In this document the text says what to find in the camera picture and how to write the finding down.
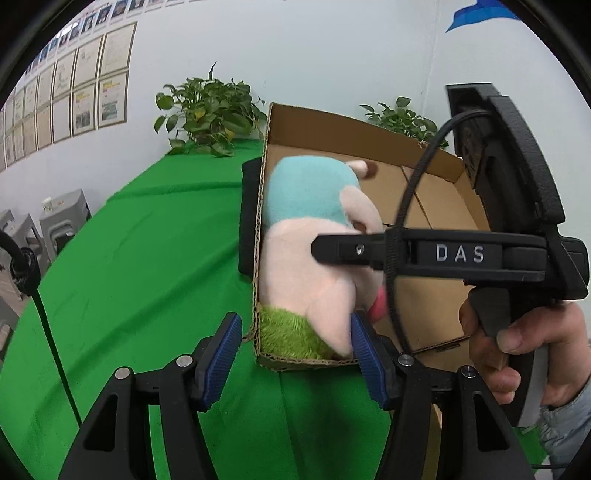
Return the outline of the person's right hand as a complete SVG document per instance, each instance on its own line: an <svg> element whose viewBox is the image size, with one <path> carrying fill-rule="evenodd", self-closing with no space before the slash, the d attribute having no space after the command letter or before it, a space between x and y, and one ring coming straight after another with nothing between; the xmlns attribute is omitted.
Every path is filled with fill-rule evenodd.
<svg viewBox="0 0 591 480"><path fill-rule="evenodd" d="M541 404L562 407L590 378L590 346L583 311L574 302L540 307L525 314L496 337L487 336L476 311L466 301L459 310L470 358L501 405L514 400L522 376L508 365L511 357L548 348L547 386Z"/></svg>

